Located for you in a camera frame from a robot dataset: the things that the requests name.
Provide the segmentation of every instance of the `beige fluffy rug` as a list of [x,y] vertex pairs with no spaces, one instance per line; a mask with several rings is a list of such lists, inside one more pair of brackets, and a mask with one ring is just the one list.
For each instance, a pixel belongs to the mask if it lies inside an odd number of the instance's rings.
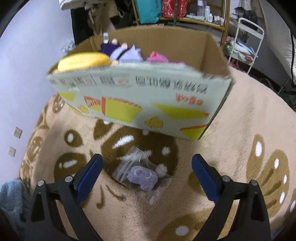
[[[296,210],[296,115],[270,89],[247,74],[231,71],[235,84],[199,141],[88,118],[55,95],[29,140],[20,178],[33,192],[38,180],[51,183],[73,175],[93,153],[100,153],[104,169],[83,210],[105,241],[191,241],[214,206],[191,169],[192,156],[200,153],[221,175],[238,182],[258,181],[275,232]],[[126,138],[129,141],[122,141],[125,136],[131,137]],[[111,177],[132,146],[146,151],[151,162],[173,176],[154,205]],[[221,235],[227,234],[236,207],[234,203]],[[60,213],[75,237],[64,210]]]

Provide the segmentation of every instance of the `wooden shelf frame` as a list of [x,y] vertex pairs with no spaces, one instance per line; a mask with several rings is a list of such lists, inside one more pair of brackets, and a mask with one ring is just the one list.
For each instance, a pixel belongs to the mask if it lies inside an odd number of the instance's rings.
[[[221,42],[220,42],[220,47],[223,49],[225,45],[225,40],[227,37],[227,32],[228,32],[228,26],[229,26],[229,20],[230,20],[230,0],[221,0],[222,1],[222,6],[215,6],[216,8],[221,10],[221,15],[224,18],[224,26],[219,26],[213,23],[208,23],[208,22],[203,22],[199,20],[194,20],[194,19],[186,19],[186,18],[181,18],[177,19],[177,6],[178,6],[178,0],[175,0],[175,16],[174,18],[164,18],[161,17],[159,18],[160,21],[174,21],[174,26],[176,26],[176,22],[186,22],[186,23],[194,23],[194,24],[200,24],[208,27],[212,27],[215,29],[218,29],[223,32]],[[135,14],[135,19],[136,19],[136,24],[137,26],[140,25],[139,18],[138,18],[138,13],[136,10],[135,2],[134,0],[131,0],[132,5],[133,5],[133,11]]]

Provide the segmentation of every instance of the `white wall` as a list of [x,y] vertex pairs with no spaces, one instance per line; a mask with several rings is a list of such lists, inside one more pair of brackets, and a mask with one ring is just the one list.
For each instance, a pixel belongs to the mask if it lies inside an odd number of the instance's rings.
[[[70,11],[58,0],[30,0],[0,38],[0,185],[17,177],[41,110],[55,91],[45,74],[73,38]],[[20,139],[12,135],[23,130]],[[7,154],[9,146],[16,155]]]
[[239,6],[239,0],[231,0],[230,1],[230,14],[235,14],[235,8]]

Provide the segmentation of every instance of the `yellow plush toy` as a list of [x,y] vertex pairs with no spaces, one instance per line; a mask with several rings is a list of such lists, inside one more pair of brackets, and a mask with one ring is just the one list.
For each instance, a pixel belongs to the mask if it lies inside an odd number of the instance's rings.
[[77,53],[61,59],[57,66],[57,72],[87,69],[97,66],[109,66],[110,64],[110,58],[104,53]]

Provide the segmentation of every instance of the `white metal cart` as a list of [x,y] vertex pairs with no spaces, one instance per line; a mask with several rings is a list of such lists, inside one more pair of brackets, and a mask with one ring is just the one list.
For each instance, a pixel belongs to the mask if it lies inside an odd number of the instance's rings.
[[[246,21],[246,22],[248,22],[248,23],[254,25],[255,27],[258,28],[258,30],[261,30],[262,33],[260,33],[259,31],[255,31],[254,29],[251,29],[250,27],[248,27],[248,26],[244,25],[243,23],[241,23],[241,21]],[[239,29],[242,29],[242,30],[244,30],[244,31],[246,31],[246,32],[248,32],[248,33],[250,33],[250,34],[252,34],[252,35],[254,35],[255,37],[257,37],[257,38],[260,39],[260,43],[259,43],[259,45],[258,45],[258,48],[257,48],[257,51],[256,51],[256,55],[254,56],[253,61],[251,61],[251,62],[249,62],[249,63],[243,62],[243,63],[246,63],[246,64],[248,64],[248,65],[250,66],[250,68],[249,68],[249,70],[248,70],[248,72],[247,72],[247,73],[249,73],[250,70],[251,70],[251,68],[252,68],[252,66],[254,65],[255,59],[256,59],[257,56],[258,56],[258,52],[259,52],[259,49],[260,49],[260,47],[261,47],[261,43],[262,43],[263,38],[264,38],[264,30],[263,30],[263,28],[261,28],[259,25],[255,24],[255,23],[253,23],[253,22],[251,22],[250,20],[245,19],[245,18],[239,18],[239,21],[236,22],[235,24],[237,25],[237,32],[236,32],[236,34],[235,34],[235,39],[234,39],[233,46],[232,46],[232,48],[231,48],[231,51],[229,52],[228,63],[230,62],[231,58],[234,58],[234,59],[237,59],[238,61],[240,61],[238,55],[235,54],[235,53],[233,53],[234,46],[235,46],[235,44],[236,44],[236,42],[237,42],[237,36],[238,36],[238,33],[239,33]]]

